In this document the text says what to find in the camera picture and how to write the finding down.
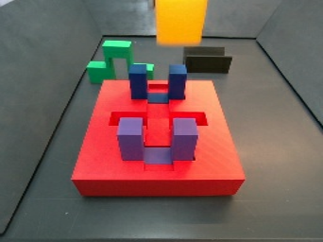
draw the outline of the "gray floor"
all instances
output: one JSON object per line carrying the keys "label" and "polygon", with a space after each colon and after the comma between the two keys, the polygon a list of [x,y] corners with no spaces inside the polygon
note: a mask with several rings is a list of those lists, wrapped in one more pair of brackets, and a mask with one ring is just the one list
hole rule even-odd
{"label": "gray floor", "polygon": [[[135,60],[156,78],[182,49],[135,38]],[[70,181],[100,85],[84,76],[4,241],[106,238],[323,238],[323,136],[262,48],[251,40],[208,39],[234,56],[215,81],[246,172],[234,197],[83,198]],[[103,52],[96,55],[103,59]],[[118,61],[118,77],[127,78]]]}

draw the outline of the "red block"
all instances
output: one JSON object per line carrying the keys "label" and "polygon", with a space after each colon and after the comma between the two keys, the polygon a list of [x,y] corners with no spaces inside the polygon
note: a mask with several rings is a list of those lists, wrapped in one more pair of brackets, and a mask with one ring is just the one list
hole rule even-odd
{"label": "red block", "polygon": [[[163,129],[167,126],[166,109],[159,114],[150,108],[147,100],[130,100],[127,81],[104,82],[72,175],[80,193],[84,196],[234,195],[244,174],[212,81],[187,81],[186,100],[171,100],[168,106],[170,123],[178,115],[196,118],[195,161],[163,165],[122,160],[118,126],[108,125],[107,120],[112,112],[139,112],[148,118],[146,135],[150,139],[158,131],[154,126]],[[158,135],[152,137],[158,144]]]}

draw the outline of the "gray wall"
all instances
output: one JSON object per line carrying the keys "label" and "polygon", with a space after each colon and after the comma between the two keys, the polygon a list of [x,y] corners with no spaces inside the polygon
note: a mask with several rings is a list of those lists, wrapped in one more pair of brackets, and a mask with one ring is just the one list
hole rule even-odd
{"label": "gray wall", "polygon": [[0,233],[102,39],[82,0],[0,8]]}
{"label": "gray wall", "polygon": [[323,123],[323,1],[284,0],[258,42]]}
{"label": "gray wall", "polygon": [[[204,36],[256,38],[282,0],[208,0]],[[155,35],[151,0],[84,0],[104,35]]]}
{"label": "gray wall", "polygon": [[256,38],[282,0],[208,0],[204,36]]}

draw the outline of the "green block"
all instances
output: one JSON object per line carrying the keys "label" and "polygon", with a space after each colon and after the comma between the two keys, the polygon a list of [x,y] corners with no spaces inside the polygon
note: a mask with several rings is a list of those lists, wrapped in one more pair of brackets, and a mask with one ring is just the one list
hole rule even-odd
{"label": "green block", "polygon": [[114,64],[114,58],[127,59],[127,70],[134,64],[132,43],[127,41],[104,41],[104,60]]}
{"label": "green block", "polygon": [[92,83],[103,83],[106,79],[115,79],[115,72],[104,61],[88,62],[86,69]]}
{"label": "green block", "polygon": [[147,65],[147,79],[154,79],[154,68],[155,65],[151,63],[135,63],[135,64],[146,64]]}

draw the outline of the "gray enclosure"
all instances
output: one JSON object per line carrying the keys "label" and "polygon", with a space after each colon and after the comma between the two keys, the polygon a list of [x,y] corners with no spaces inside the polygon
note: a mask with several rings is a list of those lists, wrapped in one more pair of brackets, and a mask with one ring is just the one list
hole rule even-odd
{"label": "gray enclosure", "polygon": [[[95,54],[103,59],[102,49],[96,52],[103,35],[155,34],[152,2],[13,0],[4,5],[0,233],[26,197],[0,240],[323,238],[322,126],[307,109],[322,125],[322,12],[320,0],[210,0],[204,36],[254,38],[206,39],[204,46],[224,46],[232,56],[230,73],[190,75],[216,84],[247,177],[240,193],[84,199],[70,178],[100,91],[83,75],[86,65]],[[154,38],[128,40],[136,61],[155,63],[155,77],[166,78],[168,64],[182,63],[183,49],[156,46]],[[127,78],[126,64],[116,66],[118,78]]]}

